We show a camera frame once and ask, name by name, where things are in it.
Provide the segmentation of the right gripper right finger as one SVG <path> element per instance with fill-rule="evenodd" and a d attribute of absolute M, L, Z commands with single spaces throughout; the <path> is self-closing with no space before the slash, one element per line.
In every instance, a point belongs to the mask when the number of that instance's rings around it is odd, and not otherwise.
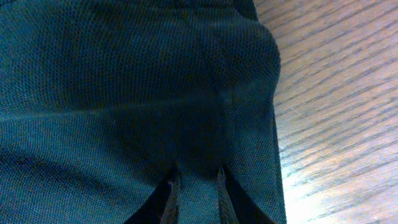
<path fill-rule="evenodd" d="M 218 170 L 217 189 L 221 224 L 275 224 L 223 166 Z"/>

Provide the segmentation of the black t-shirt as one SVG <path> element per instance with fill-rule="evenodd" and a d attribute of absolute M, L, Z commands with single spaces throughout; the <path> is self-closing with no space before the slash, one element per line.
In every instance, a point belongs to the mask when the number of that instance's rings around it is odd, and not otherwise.
<path fill-rule="evenodd" d="M 177 168 L 221 223 L 223 166 L 285 223 L 279 76 L 252 1 L 2 1 L 1 222 L 124 223 Z"/>

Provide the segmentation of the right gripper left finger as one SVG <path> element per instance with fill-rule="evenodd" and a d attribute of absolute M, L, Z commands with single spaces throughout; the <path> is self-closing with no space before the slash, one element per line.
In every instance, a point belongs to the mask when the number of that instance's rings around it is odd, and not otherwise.
<path fill-rule="evenodd" d="M 161 180 L 146 202 L 124 224 L 177 224 L 181 178 L 177 168 Z"/>

